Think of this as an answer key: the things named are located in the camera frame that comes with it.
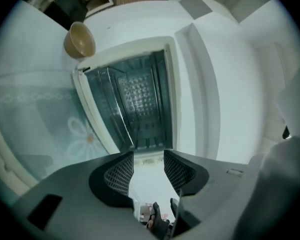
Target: bowl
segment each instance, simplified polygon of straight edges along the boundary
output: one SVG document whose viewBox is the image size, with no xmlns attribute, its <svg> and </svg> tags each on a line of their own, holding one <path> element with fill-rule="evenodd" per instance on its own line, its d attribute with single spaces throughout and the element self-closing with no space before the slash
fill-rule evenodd
<svg viewBox="0 0 300 240">
<path fill-rule="evenodd" d="M 75 59 L 90 57 L 96 52 L 96 43 L 90 30 L 78 21 L 72 23 L 63 45 L 65 51 Z"/>
</svg>

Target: white flower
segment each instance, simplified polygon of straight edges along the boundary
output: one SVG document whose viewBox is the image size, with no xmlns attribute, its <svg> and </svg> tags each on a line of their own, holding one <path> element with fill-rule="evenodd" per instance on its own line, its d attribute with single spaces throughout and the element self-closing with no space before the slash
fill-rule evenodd
<svg viewBox="0 0 300 240">
<path fill-rule="evenodd" d="M 69 117 L 68 128 L 77 137 L 67 148 L 66 155 L 69 159 L 81 158 L 80 162 L 83 162 L 104 155 L 105 151 L 86 119 L 84 125 L 78 118 Z"/>
</svg>

